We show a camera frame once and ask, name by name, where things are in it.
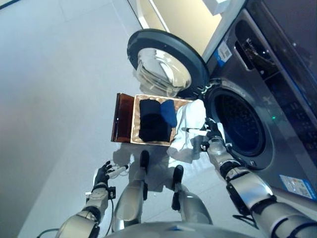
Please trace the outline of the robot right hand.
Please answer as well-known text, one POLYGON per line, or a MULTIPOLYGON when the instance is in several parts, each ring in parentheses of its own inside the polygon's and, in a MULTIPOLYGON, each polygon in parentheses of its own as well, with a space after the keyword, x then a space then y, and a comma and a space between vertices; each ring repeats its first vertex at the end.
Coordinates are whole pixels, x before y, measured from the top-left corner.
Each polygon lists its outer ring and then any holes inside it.
POLYGON ((205 123, 201 129, 182 127, 182 131, 196 136, 207 137, 209 140, 219 138, 225 142, 225 137, 218 128, 218 124, 211 118, 205 118, 205 123))

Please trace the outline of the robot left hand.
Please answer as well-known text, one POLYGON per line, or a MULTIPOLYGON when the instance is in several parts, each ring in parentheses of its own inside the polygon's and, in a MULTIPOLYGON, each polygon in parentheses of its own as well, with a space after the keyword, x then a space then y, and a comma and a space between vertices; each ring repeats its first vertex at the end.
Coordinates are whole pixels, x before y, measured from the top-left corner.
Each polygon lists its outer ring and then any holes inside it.
POLYGON ((116 167, 110 160, 106 161, 106 163, 97 170, 92 191, 100 187, 108 188, 108 181, 127 171, 128 168, 128 165, 116 167))

